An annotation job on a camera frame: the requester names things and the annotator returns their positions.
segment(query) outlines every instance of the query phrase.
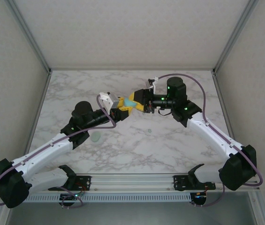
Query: vent grille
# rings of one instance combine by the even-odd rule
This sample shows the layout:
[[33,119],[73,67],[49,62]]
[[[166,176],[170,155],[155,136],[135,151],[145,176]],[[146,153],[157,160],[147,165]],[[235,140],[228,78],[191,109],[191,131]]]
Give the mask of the vent grille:
[[[43,193],[33,194],[27,197],[26,203],[53,203],[60,202],[60,194],[58,193]],[[89,193],[82,196],[82,201],[85,203],[140,203],[140,202],[190,202],[189,193]]]

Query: gray wall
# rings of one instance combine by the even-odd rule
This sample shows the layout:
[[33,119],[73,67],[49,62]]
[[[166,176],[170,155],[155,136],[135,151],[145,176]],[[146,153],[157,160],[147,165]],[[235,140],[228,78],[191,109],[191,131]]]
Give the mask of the gray wall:
[[236,139],[257,150],[265,197],[265,0],[259,1],[218,79]]
[[0,0],[0,160],[23,154],[46,72]]

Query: wall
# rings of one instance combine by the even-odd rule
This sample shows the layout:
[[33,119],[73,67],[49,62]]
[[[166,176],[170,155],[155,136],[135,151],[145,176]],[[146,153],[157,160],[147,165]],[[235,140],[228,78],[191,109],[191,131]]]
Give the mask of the wall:
[[[265,0],[259,1],[218,79],[236,139],[256,148],[265,179]],[[265,180],[261,190],[265,197]]]
[[211,69],[248,2],[15,1],[51,68],[84,70]]
[[45,70],[0,0],[0,160],[23,154],[45,80]]

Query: small green object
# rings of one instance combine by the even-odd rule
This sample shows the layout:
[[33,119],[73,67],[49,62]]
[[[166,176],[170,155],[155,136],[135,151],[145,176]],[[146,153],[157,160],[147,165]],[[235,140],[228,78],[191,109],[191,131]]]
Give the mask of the small green object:
[[94,133],[91,134],[91,141],[92,142],[97,142],[97,141],[99,141],[100,137],[101,137],[100,132],[99,131],[95,131]]

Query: black cable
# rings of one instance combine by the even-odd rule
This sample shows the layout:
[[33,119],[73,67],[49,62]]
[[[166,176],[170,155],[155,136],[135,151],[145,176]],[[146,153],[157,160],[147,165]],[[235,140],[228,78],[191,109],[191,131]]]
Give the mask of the black cable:
[[163,115],[163,114],[160,113],[160,109],[158,110],[158,113],[159,113],[159,115],[162,115],[162,116],[167,116],[167,115],[170,115],[171,114],[171,112],[169,112],[169,113]]

